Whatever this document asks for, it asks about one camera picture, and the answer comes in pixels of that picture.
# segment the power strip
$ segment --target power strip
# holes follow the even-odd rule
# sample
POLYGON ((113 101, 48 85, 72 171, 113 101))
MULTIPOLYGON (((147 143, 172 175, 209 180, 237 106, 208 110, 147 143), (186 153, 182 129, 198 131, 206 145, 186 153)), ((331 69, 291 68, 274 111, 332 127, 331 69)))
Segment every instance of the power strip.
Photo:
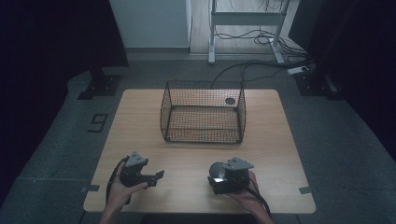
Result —
POLYGON ((293 75, 297 75, 297 74, 308 74, 311 71, 309 70, 309 68, 307 68, 306 66, 302 66, 302 67, 296 67, 296 68, 291 68, 288 70, 288 75, 289 76, 293 76, 293 75))

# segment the wrist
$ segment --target wrist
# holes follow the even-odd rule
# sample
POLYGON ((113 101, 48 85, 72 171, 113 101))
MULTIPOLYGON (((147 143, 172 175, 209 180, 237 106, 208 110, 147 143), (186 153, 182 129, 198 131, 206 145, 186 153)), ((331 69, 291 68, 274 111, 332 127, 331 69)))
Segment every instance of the wrist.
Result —
POLYGON ((270 218, 262 204, 260 204, 260 206, 255 206, 249 212, 256 218, 259 224, 274 224, 273 220, 270 218))
POLYGON ((105 210, 103 211, 100 223, 101 224, 116 223, 121 210, 122 208, 106 206, 105 210))
POLYGON ((262 209, 265 211, 264 207, 262 206, 262 203, 255 201, 247 204, 245 206, 246 210, 251 213, 252 215, 256 213, 260 213, 262 209))

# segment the black cable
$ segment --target black cable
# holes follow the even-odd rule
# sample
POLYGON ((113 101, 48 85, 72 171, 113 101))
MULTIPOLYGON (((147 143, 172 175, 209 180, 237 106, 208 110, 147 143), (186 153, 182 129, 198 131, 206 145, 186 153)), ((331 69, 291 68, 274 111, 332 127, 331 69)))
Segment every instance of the black cable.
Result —
POLYGON ((84 218, 84 216, 85 216, 86 213, 87 213, 87 212, 86 212, 85 210, 82 212, 81 217, 79 218, 78 224, 81 224, 81 223, 82 223, 82 219, 84 218))
POLYGON ((207 0, 207 12, 209 14, 209 16, 207 17, 207 21, 209 21, 209 30, 211 29, 212 25, 210 24, 210 14, 212 13, 210 11, 210 0, 207 0))
POLYGON ((244 189, 247 192, 249 192, 251 195, 256 197, 262 203, 262 205, 264 205, 264 208, 267 211, 268 216, 272 217, 270 206, 268 205, 267 201, 265 201, 265 199, 260 195, 260 193, 257 193, 256 191, 254 191, 253 189, 251 189, 250 187, 247 187, 247 186, 244 186, 244 189))
POLYGON ((129 159, 129 157, 126 157, 126 158, 120 160, 119 163, 117 164, 116 168, 114 168, 113 173, 111 174, 110 178, 108 179, 107 187, 106 187, 106 204, 107 204, 108 196, 110 195, 110 190, 111 190, 111 186, 113 185, 114 178, 117 176, 117 171, 119 170, 119 167, 122 164, 122 162, 123 161, 127 162, 128 159, 129 159))
POLYGON ((246 191, 249 192, 251 195, 253 195, 257 200, 259 200, 259 201, 262 203, 262 205, 264 205, 264 208, 265 208, 265 210, 267 211, 268 216, 269 216, 269 217, 272 217, 271 210, 270 210, 270 206, 268 205, 267 201, 265 201, 265 199, 260 195, 260 193, 259 193, 257 187, 255 186, 253 180, 251 180, 251 179, 249 178, 249 180, 250 180, 250 181, 253 183, 253 185, 255 186, 257 192, 254 191, 253 189, 251 189, 249 186, 246 186, 246 185, 242 184, 242 183, 239 182, 237 179, 235 179, 233 176, 227 176, 227 178, 231 179, 231 180, 232 180, 233 182, 235 182, 237 185, 243 187, 244 190, 246 190, 246 191))
POLYGON ((299 55, 290 55, 290 56, 287 57, 288 63, 292 63, 292 62, 290 61, 290 58, 303 58, 303 57, 302 57, 302 56, 299 56, 299 55))
POLYGON ((230 4, 231 4, 231 7, 233 8, 233 11, 236 11, 235 8, 233 7, 233 1, 232 0, 230 0, 230 4))
POLYGON ((307 60, 304 59, 303 61, 297 62, 297 63, 290 63, 290 64, 279 64, 279 63, 268 63, 268 62, 264 62, 264 61, 259 61, 259 60, 251 60, 248 61, 246 63, 238 63, 238 64, 234 64, 231 65, 225 69, 223 69, 220 73, 218 73, 218 75, 215 77, 215 79, 213 79, 212 81, 212 85, 210 86, 210 89, 213 88, 213 85, 215 84, 215 82, 219 79, 219 77, 224 74, 226 71, 235 68, 237 66, 239 67, 239 75, 241 77, 241 82, 243 82, 243 84, 245 84, 245 82, 247 81, 255 81, 257 79, 261 79, 261 78, 265 78, 265 77, 273 77, 275 74, 279 73, 280 71, 282 71, 283 69, 288 69, 288 68, 292 68, 292 67, 299 67, 299 66, 304 66, 304 65, 308 65, 311 64, 313 61, 312 60, 307 60), (248 67, 250 67, 251 65, 255 65, 255 64, 259 64, 259 65, 266 65, 266 66, 272 66, 272 67, 277 67, 280 68, 279 70, 275 71, 271 76, 264 76, 264 77, 255 77, 253 79, 249 79, 249 80, 245 80, 245 72, 246 69, 248 67))
POLYGON ((259 9, 262 7, 262 5, 264 4, 264 2, 265 1, 268 1, 268 0, 262 0, 262 4, 261 5, 259 5, 259 7, 257 8, 257 10, 256 11, 259 11, 259 9))
MULTIPOLYGON (((213 0, 213 1, 215 1, 215 9, 217 9, 218 0, 213 0)), ((267 11, 267 9, 268 9, 268 7, 269 7, 269 0, 263 0, 263 1, 262 1, 262 4, 264 4, 264 2, 265 2, 265 11, 267 11)), ((282 6, 283 6, 283 0, 281 0, 281 3, 280 3, 279 6, 278 6, 278 7, 280 7, 280 10, 279 10, 279 11, 282 10, 282 6)), ((275 2, 274 2, 274 6, 272 7, 272 10, 275 10, 275 9, 277 9, 278 7, 275 7, 275 2)), ((211 11, 210 11, 210 1, 208 1, 208 11, 209 11, 209 14, 210 14, 210 13, 211 13, 211 11)), ((208 22, 209 22, 209 27, 211 27, 210 16, 209 16, 208 22)), ((252 31, 249 31, 249 32, 247 32, 247 33, 245 33, 245 34, 242 34, 242 35, 220 34, 220 33, 218 33, 218 30, 217 30, 217 27, 216 27, 216 26, 214 27, 214 29, 215 29, 215 35, 216 35, 218 38, 220 38, 220 39, 236 39, 236 38, 237 38, 237 39, 254 39, 254 43, 260 44, 260 45, 268 45, 268 44, 271 44, 269 38, 275 38, 274 34, 262 30, 262 27, 261 27, 261 26, 260 26, 260 29, 259 29, 259 30, 252 30, 252 31), (251 33, 253 33, 253 32, 260 32, 260 33, 259 33, 258 35, 256 35, 256 36, 246 36, 246 35, 249 35, 249 34, 251 34, 251 33)), ((279 37, 279 39, 278 39, 278 44, 279 44, 280 47, 283 49, 283 51, 285 51, 285 52, 288 53, 288 54, 291 54, 291 55, 298 55, 298 56, 301 56, 301 57, 307 57, 307 55, 308 55, 308 54, 305 52, 305 50, 303 50, 303 49, 296 49, 296 48, 290 47, 282 37, 279 37)))

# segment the left hand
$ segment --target left hand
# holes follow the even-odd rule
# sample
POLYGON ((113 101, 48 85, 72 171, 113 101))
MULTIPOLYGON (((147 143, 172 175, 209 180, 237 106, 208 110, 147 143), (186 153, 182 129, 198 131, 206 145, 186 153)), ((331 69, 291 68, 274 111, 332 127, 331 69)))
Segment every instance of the left hand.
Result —
POLYGON ((108 201, 106 207, 111 208, 112 210, 121 210, 121 208, 125 205, 125 203, 131 198, 131 195, 135 192, 145 189, 148 186, 148 183, 141 183, 130 188, 125 187, 120 182, 120 173, 122 168, 124 167, 125 162, 123 162, 116 176, 114 177, 113 184, 111 185, 111 190, 108 195, 108 201))

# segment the black curtain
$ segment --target black curtain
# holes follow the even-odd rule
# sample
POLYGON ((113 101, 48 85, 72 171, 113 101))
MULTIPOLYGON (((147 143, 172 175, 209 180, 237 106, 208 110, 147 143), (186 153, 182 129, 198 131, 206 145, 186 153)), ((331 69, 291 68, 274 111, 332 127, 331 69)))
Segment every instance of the black curtain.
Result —
POLYGON ((0 3, 0 202, 89 67, 128 66, 107 0, 0 3))
POLYGON ((394 0, 302 0, 290 28, 316 61, 314 76, 330 75, 394 160, 395 7, 394 0))

